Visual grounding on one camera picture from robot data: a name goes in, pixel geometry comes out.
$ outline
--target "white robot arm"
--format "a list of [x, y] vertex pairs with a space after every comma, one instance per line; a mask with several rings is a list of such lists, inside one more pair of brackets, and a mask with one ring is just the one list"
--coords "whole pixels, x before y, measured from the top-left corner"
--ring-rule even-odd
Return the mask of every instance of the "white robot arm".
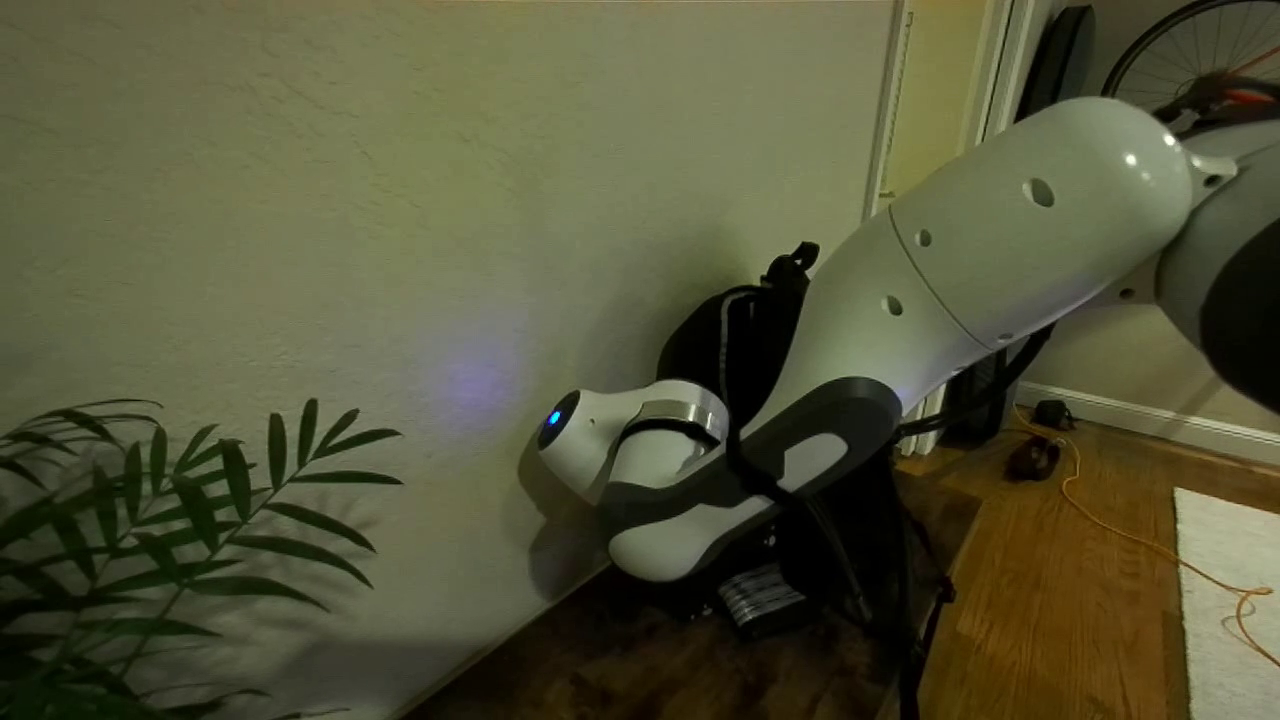
[[[1280, 131], [1251, 131], [1234, 141], [1246, 152], [1205, 158], [1121, 99], [1066, 99], [1015, 123], [867, 220], [817, 268], [785, 372], [741, 427], [735, 453], [785, 494], [817, 494], [892, 445], [905, 410], [926, 390], [1066, 317], [1173, 249], [1201, 216], [1221, 216], [1201, 231], [1221, 242], [1181, 242], [1184, 259], [1169, 251], [1163, 274], [1184, 288], [1169, 307], [1181, 328], [1194, 325], [1194, 342], [1190, 317], [1210, 304], [1232, 256], [1263, 230], [1270, 251], [1280, 246], [1270, 141]], [[1232, 152], [1263, 171], [1242, 185]], [[1209, 202], [1234, 185], [1261, 205], [1246, 230], [1234, 230], [1232, 210], [1209, 212]], [[659, 381], [620, 398], [565, 398], [536, 449], [552, 476], [607, 515], [610, 561], [669, 583], [777, 515], [731, 467], [723, 433], [727, 410], [709, 390]]]

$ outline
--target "green leaf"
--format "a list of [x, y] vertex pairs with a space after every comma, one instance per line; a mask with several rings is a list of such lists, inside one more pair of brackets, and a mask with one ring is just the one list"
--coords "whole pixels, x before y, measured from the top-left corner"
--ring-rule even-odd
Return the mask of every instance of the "green leaf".
[[174, 485], [174, 500], [186, 507], [186, 520], [207, 553], [214, 553], [214, 515], [207, 498], [197, 485]]
[[21, 476], [21, 481], [29, 481], [29, 485], [37, 485], [37, 490], [44, 490], [41, 476], [29, 464], [12, 462], [12, 458], [0, 458], [0, 467]]
[[51, 433], [15, 427], [15, 433], [5, 433], [5, 436], [12, 445], [30, 445], [30, 449], [51, 449], [51, 453], [76, 458], [76, 449], [55, 440]]
[[[225, 507], [233, 507], [233, 503], [235, 503], [233, 498], [207, 498], [211, 515], [225, 514]], [[172, 525], [172, 520], [186, 520], [186, 507], [174, 503], [174, 507], [140, 515], [137, 525], [140, 525], [140, 527], [151, 527], [151, 525]]]
[[309, 525], [309, 527], [321, 527], [321, 533], [331, 533], [331, 535], [353, 539], [353, 545], [372, 553], [368, 535], [360, 535], [356, 527], [346, 527], [346, 525], [339, 525], [339, 520], [331, 520], [323, 514], [312, 514], [312, 507], [298, 507], [298, 503], [266, 503], [266, 514], [289, 515], [289, 520]]
[[309, 561], [309, 563], [329, 563], [329, 570], [339, 570], [339, 573], [356, 577], [363, 590], [372, 590], [368, 577], [356, 563], [346, 563], [344, 556], [334, 556], [334, 553], [329, 553], [321, 545], [303, 545], [303, 539], [293, 539], [293, 535], [235, 535], [233, 545], [235, 549], [274, 553], [274, 556], [293, 556], [293, 561]]
[[207, 577], [207, 579], [190, 579], [186, 590], [204, 594], [204, 595], [274, 595], [274, 600], [323, 607], [315, 595], [289, 590], [280, 579], [266, 579], [266, 577]]
[[321, 424], [321, 402], [312, 398], [297, 427], [297, 467], [312, 462], [315, 424]]
[[151, 494], [160, 494], [164, 476], [169, 476], [169, 433], [157, 424], [151, 433]]
[[289, 467], [289, 433], [285, 433], [285, 417], [272, 411], [266, 424], [266, 464], [272, 464], [272, 490], [285, 485], [285, 467]]
[[137, 692], [108, 663], [76, 656], [76, 651], [61, 659], [61, 681], [97, 684], [97, 687], [104, 687], [111, 695], [137, 699]]
[[104, 494], [114, 494], [111, 481], [104, 481], [108, 490], [90, 485], [90, 471], [87, 471], [84, 490], [55, 498], [51, 514], [79, 515], [79, 514], [90, 514]]
[[90, 467], [87, 481], [90, 481], [97, 527], [104, 533], [104, 545], [114, 545], [114, 533], [119, 533], [114, 490], [111, 490], [108, 471], [100, 471], [100, 467]]
[[151, 709], [142, 709], [130, 695], [114, 695], [104, 684], [76, 684], [65, 677], [37, 677], [30, 684], [15, 684], [5, 695], [5, 713], [21, 720], [160, 720]]
[[400, 485], [400, 481], [382, 471], [303, 471], [303, 476], [293, 476], [293, 485]]
[[41, 500], [23, 503], [21, 514], [12, 514], [0, 525], [0, 549], [30, 535], [37, 527], [44, 527], [51, 507], [55, 507], [51, 498], [41, 498]]
[[190, 525], [172, 527], [172, 533], [164, 533], [164, 535], [157, 535], [157, 533], [137, 533], [137, 539], [140, 539], [140, 549], [125, 549], [125, 553], [114, 553], [114, 556], [151, 556], [149, 545], [151, 545], [151, 549], [157, 549], [157, 545], [164, 545], [164, 549], [204, 545], [204, 535], [201, 535]]
[[214, 467], [207, 467], [207, 471], [186, 471], [186, 476], [178, 476], [178, 485], [186, 485], [186, 490], [204, 490], [204, 485], [219, 485], [219, 481], [226, 481], [225, 464], [214, 464]]
[[214, 424], [204, 424], [190, 440], [186, 440], [186, 449], [174, 458], [174, 467], [172, 467], [172, 476], [186, 476], [190, 467], [201, 467], [204, 462], [211, 462], [207, 453], [214, 453], [214, 449], [204, 449], [204, 440], [214, 433]]
[[323, 436], [321, 436], [321, 453], [329, 453], [331, 440], [339, 440], [353, 424], [356, 424], [356, 410], [346, 410]]
[[104, 595], [104, 594], [87, 594], [87, 595], [61, 595], [61, 600], [5, 600], [0, 606], [0, 627], [6, 627], [21, 618], [41, 618], [41, 614], [90, 614], [90, 607], [111, 607], [111, 606], [126, 606], [130, 595]]
[[250, 515], [250, 481], [246, 481], [244, 453], [233, 440], [225, 440], [219, 453], [225, 453], [225, 471], [226, 471], [226, 494], [233, 494], [235, 515], [246, 520]]
[[90, 631], [90, 635], [214, 635], [214, 631], [207, 631], [201, 623], [183, 623], [183, 619], [172, 619], [172, 618], [79, 619], [76, 627]]
[[142, 556], [151, 556], [151, 563], [160, 573], [178, 577], [174, 556], [172, 556], [172, 549], [178, 549], [178, 545], [172, 535], [137, 533], [137, 549]]
[[164, 410], [164, 405], [142, 402], [142, 398], [104, 398], [104, 402], [66, 405], [66, 410], [87, 411], [87, 410]]
[[55, 410], [55, 411], [44, 411], [41, 419], [65, 419], [65, 424], [84, 427], [87, 436], [97, 436], [104, 445], [119, 445], [114, 433], [104, 419], [87, 417], [84, 410]]
[[126, 453], [125, 453], [119, 494], [125, 494], [125, 515], [126, 515], [126, 525], [137, 525], [137, 514], [142, 507], [142, 449], [140, 445], [126, 445]]
[[392, 436], [400, 436], [400, 433], [368, 427], [368, 433], [356, 433], [356, 436], [344, 436], [344, 440], [329, 445], [323, 453], [315, 453], [315, 462], [321, 458], [334, 458], [334, 453], [353, 453], [353, 449], [363, 449], [363, 445], [381, 445], [381, 440], [392, 440]]
[[0, 651], [0, 684], [15, 684], [23, 677], [44, 671], [44, 659], [21, 650], [6, 650], [12, 635], [5, 635], [5, 651]]
[[51, 600], [51, 606], [73, 600], [73, 594], [55, 577], [47, 577], [44, 570], [30, 570], [30, 563], [0, 561], [0, 577], [12, 577], [30, 595]]
[[90, 583], [97, 579], [97, 563], [90, 563], [90, 553], [87, 553], [87, 539], [84, 539], [76, 515], [55, 514], [51, 515], [51, 533], [66, 549], [66, 556], [84, 573], [84, 579]]
[[65, 639], [61, 631], [5, 631], [5, 651], [30, 651], [61, 639]]
[[130, 573], [130, 577], [119, 577], [111, 583], [104, 583], [100, 594], [142, 594], [142, 590], [178, 590], [197, 577], [211, 577], [219, 570], [235, 570], [235, 561], [201, 561], [201, 563], [164, 563], [164, 570], [149, 570], [149, 573]]

